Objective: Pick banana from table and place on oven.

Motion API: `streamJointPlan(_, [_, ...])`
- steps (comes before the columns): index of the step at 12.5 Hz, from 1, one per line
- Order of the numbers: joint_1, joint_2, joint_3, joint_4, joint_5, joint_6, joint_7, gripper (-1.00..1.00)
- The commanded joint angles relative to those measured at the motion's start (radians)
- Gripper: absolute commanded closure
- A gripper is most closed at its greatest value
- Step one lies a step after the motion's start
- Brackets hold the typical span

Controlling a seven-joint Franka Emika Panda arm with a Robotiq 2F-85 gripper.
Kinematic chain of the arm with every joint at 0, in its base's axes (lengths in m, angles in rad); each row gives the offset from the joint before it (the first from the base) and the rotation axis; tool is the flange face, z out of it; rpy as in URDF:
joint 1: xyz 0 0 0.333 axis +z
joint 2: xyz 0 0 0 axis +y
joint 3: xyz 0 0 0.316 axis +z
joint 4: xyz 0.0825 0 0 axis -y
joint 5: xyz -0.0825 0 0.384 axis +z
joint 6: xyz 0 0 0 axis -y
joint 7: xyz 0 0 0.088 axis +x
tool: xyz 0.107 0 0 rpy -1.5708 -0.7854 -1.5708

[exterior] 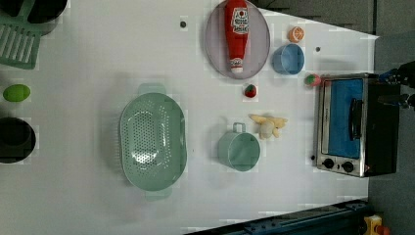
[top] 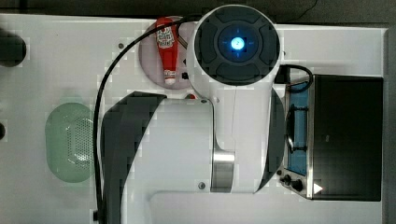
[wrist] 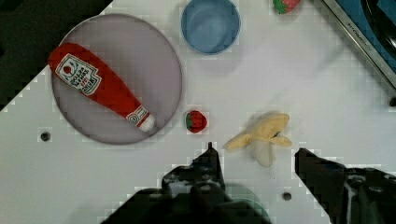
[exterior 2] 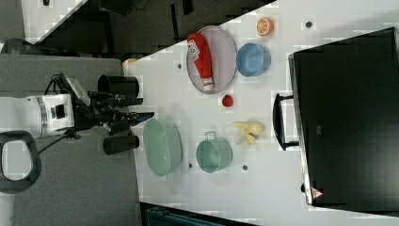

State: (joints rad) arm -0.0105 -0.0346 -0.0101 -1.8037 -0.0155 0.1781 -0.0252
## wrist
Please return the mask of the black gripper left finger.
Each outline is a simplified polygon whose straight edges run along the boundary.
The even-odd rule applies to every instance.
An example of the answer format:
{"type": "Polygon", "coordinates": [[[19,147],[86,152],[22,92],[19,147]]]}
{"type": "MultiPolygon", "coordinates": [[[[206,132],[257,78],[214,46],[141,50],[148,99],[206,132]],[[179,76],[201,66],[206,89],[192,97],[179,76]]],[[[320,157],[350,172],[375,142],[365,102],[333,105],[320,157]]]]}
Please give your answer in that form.
{"type": "Polygon", "coordinates": [[[102,224],[271,224],[251,203],[226,194],[219,153],[207,150],[180,165],[158,189],[141,189],[102,224]]]}

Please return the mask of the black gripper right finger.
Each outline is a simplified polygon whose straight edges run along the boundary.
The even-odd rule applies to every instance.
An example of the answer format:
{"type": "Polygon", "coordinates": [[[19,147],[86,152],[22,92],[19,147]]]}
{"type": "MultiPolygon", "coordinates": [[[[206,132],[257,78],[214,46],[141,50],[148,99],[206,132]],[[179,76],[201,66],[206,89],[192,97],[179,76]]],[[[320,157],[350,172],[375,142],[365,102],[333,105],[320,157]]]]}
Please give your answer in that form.
{"type": "Polygon", "coordinates": [[[396,224],[396,178],[375,168],[347,168],[306,148],[295,154],[295,173],[332,224],[396,224]]]}

